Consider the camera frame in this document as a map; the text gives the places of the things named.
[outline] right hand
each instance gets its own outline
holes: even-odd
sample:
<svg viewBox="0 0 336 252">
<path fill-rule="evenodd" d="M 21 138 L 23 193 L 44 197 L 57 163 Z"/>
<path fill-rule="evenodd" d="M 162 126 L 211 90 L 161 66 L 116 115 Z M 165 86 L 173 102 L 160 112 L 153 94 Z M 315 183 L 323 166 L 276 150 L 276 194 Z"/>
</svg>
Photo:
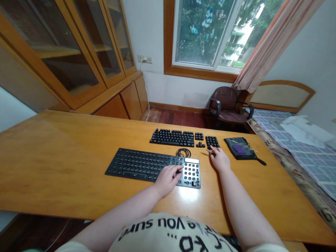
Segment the right hand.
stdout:
<svg viewBox="0 0 336 252">
<path fill-rule="evenodd" d="M 171 165 L 162 169 L 153 185 L 161 198 L 167 196 L 177 185 L 182 177 L 182 168 L 183 166 Z"/>
<path fill-rule="evenodd" d="M 224 151 L 221 148 L 216 149 L 212 146 L 210 146 L 210 148 L 216 154 L 216 156 L 214 156 L 210 153 L 210 159 L 217 171 L 221 174 L 222 172 L 231 170 L 230 159 Z"/>
</svg>

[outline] white t-shirt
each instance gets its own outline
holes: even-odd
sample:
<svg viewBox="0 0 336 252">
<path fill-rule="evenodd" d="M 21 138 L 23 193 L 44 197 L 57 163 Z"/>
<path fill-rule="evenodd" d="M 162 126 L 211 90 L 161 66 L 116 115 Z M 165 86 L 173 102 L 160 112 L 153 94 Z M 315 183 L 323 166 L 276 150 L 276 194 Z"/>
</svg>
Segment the white t-shirt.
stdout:
<svg viewBox="0 0 336 252">
<path fill-rule="evenodd" d="M 91 252 L 83 244 L 69 242 L 56 252 Z M 130 224 L 109 251 L 227 251 L 237 252 L 213 228 L 187 217 L 151 213 Z M 248 252 L 288 252 L 279 245 L 263 244 Z"/>
</svg>

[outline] white cable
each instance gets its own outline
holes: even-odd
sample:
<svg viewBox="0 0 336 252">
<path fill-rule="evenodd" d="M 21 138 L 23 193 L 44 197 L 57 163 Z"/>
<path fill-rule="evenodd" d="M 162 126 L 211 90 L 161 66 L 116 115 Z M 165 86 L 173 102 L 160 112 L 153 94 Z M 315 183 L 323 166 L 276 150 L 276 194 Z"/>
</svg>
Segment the white cable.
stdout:
<svg viewBox="0 0 336 252">
<path fill-rule="evenodd" d="M 149 118 L 149 97 L 148 97 L 148 92 L 147 92 L 147 88 L 146 88 L 145 73 L 143 72 L 143 70 L 142 70 L 142 68 L 141 68 L 141 65 L 142 65 L 142 63 L 143 63 L 143 61 L 144 61 L 145 59 L 147 59 L 147 58 L 144 58 L 144 59 L 141 61 L 141 63 L 140 63 L 140 71 L 141 71 L 142 74 L 143 74 L 143 79 L 144 79 L 144 81 L 145 81 L 145 90 L 146 90 L 146 93 L 147 93 L 147 101 L 148 101 L 148 116 L 147 116 L 147 119 L 146 119 L 146 121 L 147 121 L 148 118 Z"/>
<path fill-rule="evenodd" d="M 68 220 L 68 222 L 65 224 L 63 230 L 61 231 L 61 233 L 57 236 L 56 240 L 54 240 L 54 242 L 44 251 L 44 252 L 47 252 L 54 244 L 55 242 L 58 240 L 58 238 L 61 236 L 61 234 L 63 234 L 65 228 L 67 227 L 67 225 L 69 224 L 71 219 Z"/>
</svg>

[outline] chair armrest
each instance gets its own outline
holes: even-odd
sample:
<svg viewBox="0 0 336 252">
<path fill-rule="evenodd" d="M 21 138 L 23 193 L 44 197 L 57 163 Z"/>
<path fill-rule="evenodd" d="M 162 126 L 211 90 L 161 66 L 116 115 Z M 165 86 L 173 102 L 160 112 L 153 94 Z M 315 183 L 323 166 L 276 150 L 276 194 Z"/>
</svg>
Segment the chair armrest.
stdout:
<svg viewBox="0 0 336 252">
<path fill-rule="evenodd" d="M 217 111 L 216 111 L 216 114 L 210 110 L 213 101 L 217 102 Z M 219 117 L 219 114 L 221 112 L 221 108 L 222 108 L 222 105 L 221 105 L 220 101 L 218 101 L 218 100 L 216 100 L 214 98 L 210 98 L 210 104 L 209 104 L 209 112 L 210 112 L 210 114 L 216 116 L 216 118 Z"/>
<path fill-rule="evenodd" d="M 245 102 L 240 102 L 240 101 L 237 101 L 237 102 L 239 102 L 239 103 L 243 103 L 243 104 L 246 104 L 247 106 L 249 106 L 250 107 L 250 113 L 249 113 L 249 115 L 248 115 L 248 117 L 247 117 L 247 120 L 248 119 L 251 119 L 252 118 L 252 116 L 253 116 L 253 113 L 254 113 L 254 107 L 253 107 L 253 105 L 252 104 L 250 104 L 250 103 L 245 103 Z"/>
</svg>

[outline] power cord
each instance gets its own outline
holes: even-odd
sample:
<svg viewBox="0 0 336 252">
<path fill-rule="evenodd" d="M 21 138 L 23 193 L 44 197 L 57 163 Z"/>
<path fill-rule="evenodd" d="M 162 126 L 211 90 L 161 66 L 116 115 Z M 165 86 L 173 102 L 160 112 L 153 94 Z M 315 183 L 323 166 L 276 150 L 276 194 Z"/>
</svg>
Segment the power cord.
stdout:
<svg viewBox="0 0 336 252">
<path fill-rule="evenodd" d="M 188 150 L 186 148 L 178 149 L 177 152 L 176 152 L 176 156 L 182 156 L 182 157 L 190 158 L 191 157 L 191 152 L 190 152 L 190 150 Z"/>
<path fill-rule="evenodd" d="M 142 74 L 143 74 L 143 79 L 144 79 L 144 81 L 145 81 L 145 90 L 146 90 L 146 93 L 147 93 L 147 101 L 148 101 L 148 116 L 147 116 L 147 119 L 146 119 L 146 121 L 147 121 L 148 118 L 149 118 L 149 97 L 148 97 L 148 92 L 147 92 L 147 88 L 146 88 L 145 73 L 143 72 L 143 70 L 142 70 L 142 68 L 141 68 L 141 65 L 142 65 L 142 63 L 143 63 L 144 61 L 147 61 L 147 58 L 146 58 L 146 57 L 144 57 L 144 59 L 143 59 L 143 60 L 141 61 L 141 63 L 140 63 L 140 71 L 141 71 Z"/>
<path fill-rule="evenodd" d="M 47 252 L 55 244 L 55 242 L 58 240 L 58 238 L 61 236 L 61 234 L 63 234 L 64 230 L 66 229 L 66 227 L 67 227 L 67 225 L 69 224 L 70 221 L 71 221 L 71 219 L 68 220 L 68 222 L 65 224 L 63 230 L 60 232 L 60 234 L 57 236 L 57 238 L 54 240 L 54 242 L 44 252 Z"/>
</svg>

